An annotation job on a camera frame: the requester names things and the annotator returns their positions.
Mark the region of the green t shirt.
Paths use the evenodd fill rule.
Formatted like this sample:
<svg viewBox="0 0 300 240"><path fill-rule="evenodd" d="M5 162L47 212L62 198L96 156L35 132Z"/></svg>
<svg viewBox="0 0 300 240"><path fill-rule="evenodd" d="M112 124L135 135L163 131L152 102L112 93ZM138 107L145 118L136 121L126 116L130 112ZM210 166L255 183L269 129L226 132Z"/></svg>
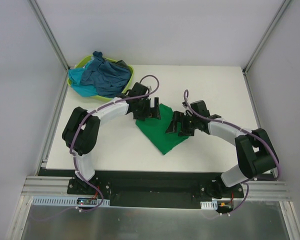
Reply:
<svg viewBox="0 0 300 240"><path fill-rule="evenodd" d="M135 124L150 142L163 154L187 140L188 136L178 136L178 133L166 133L173 118L173 110L164 104L159 105L160 117L136 120Z"/></svg>

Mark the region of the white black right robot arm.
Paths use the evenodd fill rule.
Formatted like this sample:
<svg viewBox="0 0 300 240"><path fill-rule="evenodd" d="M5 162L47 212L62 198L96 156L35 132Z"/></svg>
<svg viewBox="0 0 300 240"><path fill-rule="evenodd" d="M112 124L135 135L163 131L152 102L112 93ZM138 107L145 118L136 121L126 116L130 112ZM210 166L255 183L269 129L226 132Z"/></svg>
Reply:
<svg viewBox="0 0 300 240"><path fill-rule="evenodd" d="M212 135L235 147L237 165L223 172L216 179L215 192L227 197L233 186L253 179L277 167L279 161L267 132L258 128L247 130L225 121L220 115L211 115L203 100L187 103L185 112L174 111L167 134L192 137L195 130Z"/></svg>

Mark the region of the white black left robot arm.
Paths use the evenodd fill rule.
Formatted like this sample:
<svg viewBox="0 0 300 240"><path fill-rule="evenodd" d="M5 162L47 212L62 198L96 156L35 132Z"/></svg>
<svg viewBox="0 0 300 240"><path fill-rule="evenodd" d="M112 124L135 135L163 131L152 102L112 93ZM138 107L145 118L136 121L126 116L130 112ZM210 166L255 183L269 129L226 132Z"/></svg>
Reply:
<svg viewBox="0 0 300 240"><path fill-rule="evenodd" d="M132 114L134 120L161 119L160 99L150 98L149 88L135 83L132 89L93 109L76 107L62 132L62 139L73 157L75 175L80 179L78 188L89 195L96 183L91 151L95 148L100 127L111 120Z"/></svg>

